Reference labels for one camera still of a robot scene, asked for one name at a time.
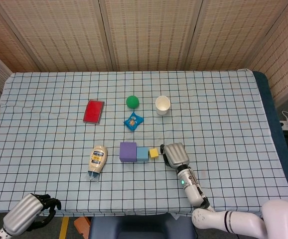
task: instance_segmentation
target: blue grid tablecloth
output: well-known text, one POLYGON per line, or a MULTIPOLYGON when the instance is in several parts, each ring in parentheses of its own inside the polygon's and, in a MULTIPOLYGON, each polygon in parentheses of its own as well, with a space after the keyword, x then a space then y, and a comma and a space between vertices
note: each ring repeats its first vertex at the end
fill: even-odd
POLYGON ((182 142, 215 210, 257 213, 268 199, 288 201, 283 173, 258 87, 250 71, 15 73, 0 100, 0 212, 27 193, 62 202, 59 215, 124 215, 192 208, 162 156, 119 160, 122 141, 159 147, 182 142), (123 124, 136 95, 144 122, 123 124), (166 95, 163 117, 155 99, 166 95), (90 99, 105 101, 99 124, 83 122, 90 99), (108 148, 99 182, 90 182, 94 145, 108 148))

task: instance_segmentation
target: white cup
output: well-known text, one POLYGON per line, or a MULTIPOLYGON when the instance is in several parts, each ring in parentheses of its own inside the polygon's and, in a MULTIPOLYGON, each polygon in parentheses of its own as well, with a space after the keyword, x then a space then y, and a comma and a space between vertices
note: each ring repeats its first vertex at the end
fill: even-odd
POLYGON ((163 116, 170 108, 170 100, 166 96, 159 96, 155 101, 156 112, 163 116))

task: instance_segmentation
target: blue chair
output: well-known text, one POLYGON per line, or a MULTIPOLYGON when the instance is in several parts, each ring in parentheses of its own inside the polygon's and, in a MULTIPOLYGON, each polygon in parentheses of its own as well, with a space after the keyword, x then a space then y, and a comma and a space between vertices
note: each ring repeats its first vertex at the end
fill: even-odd
POLYGON ((191 217, 153 216, 93 217, 89 239, 195 239, 191 217))

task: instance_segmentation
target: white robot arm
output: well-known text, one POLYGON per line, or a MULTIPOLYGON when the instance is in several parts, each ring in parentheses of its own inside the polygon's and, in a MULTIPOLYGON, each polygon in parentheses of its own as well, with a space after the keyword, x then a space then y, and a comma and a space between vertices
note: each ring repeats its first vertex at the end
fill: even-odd
POLYGON ((181 143, 162 144, 160 150, 165 163, 177 170, 177 177, 189 202, 197 208, 192 214, 192 222, 197 228, 216 228, 259 239, 288 239, 288 202, 266 202, 262 206, 264 220, 252 213, 215 212, 202 193, 193 170, 188 167, 189 158, 184 146, 181 143))
POLYGON ((27 194, 3 218, 3 228, 0 230, 0 239, 9 239, 25 231, 42 228, 47 225, 55 215, 55 207, 61 209, 61 202, 51 198, 48 194, 27 194), (49 209, 49 215, 41 222, 35 222, 39 214, 49 209))

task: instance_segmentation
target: red sponge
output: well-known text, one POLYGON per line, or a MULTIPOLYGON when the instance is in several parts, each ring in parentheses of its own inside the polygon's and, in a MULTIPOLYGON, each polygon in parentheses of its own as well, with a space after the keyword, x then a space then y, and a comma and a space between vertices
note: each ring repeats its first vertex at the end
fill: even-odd
POLYGON ((99 123, 103 110, 103 101, 90 100, 86 106, 83 122, 99 123))

